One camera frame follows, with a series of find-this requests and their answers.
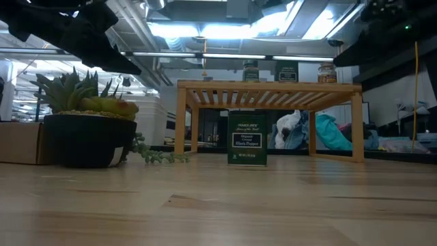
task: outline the cloth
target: cloth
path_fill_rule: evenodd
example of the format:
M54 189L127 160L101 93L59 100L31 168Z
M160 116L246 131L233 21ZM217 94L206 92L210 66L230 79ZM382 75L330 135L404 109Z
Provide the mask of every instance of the cloth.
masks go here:
M347 124L342 128L339 128L341 133L343 133L343 136L348 140L352 142L352 124ZM371 136L371 132L367 129L367 125L363 123L363 135L364 139L367 139Z
M308 111L301 111L299 122L285 140L285 149L295 150L308 141L308 124Z
M369 130L371 135L364 139L364 149L365 150L377 150L380 147L380 140L378 132L375 130Z
M276 127L276 124L272 125L272 134L270 136L270 141L268 142L267 148L274 148L275 144L275 137L278 134L278 128Z
M275 148L276 149L284 149L285 140L289 137L294 129L296 128L297 123L300 121L300 111L295 110L293 114L288 114L283 116L277 121L277 129L278 133L275 136Z
M318 115L315 128L320 141L330 150L352 150L352 143L348 141L334 123L335 118L330 115Z

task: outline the bamboo shelf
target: bamboo shelf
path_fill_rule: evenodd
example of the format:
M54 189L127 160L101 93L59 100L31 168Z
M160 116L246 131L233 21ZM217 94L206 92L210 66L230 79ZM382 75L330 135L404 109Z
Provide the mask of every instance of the bamboo shelf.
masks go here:
M341 161L364 161L361 85L338 83L279 83L245 81L178 81L175 153L184 151L186 105L192 109L192 135L197 136L199 108L300 109L309 111L309 154ZM353 156L315 153L315 112L351 100ZM197 138L191 152L197 151Z

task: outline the jar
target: jar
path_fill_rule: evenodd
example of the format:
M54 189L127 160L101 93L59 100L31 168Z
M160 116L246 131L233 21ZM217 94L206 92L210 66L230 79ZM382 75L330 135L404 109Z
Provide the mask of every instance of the jar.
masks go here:
M318 82L319 83L337 82L337 72L335 71L335 66L332 62L324 62L320 65Z
M243 81L259 82L259 70L257 60L246 60L243 62Z

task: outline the wooden tabletop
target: wooden tabletop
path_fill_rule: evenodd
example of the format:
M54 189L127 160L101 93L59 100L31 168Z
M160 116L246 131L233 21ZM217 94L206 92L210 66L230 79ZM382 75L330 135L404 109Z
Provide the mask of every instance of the wooden tabletop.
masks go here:
M437 165L225 154L110 169L0 163L1 246L437 245Z

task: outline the black pot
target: black pot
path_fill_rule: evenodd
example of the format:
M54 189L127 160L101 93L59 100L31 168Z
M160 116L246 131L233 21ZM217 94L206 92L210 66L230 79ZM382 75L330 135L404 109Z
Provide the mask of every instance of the black pot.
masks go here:
M51 164L99 168L117 165L129 153L137 123L96 115L44 117L44 148Z

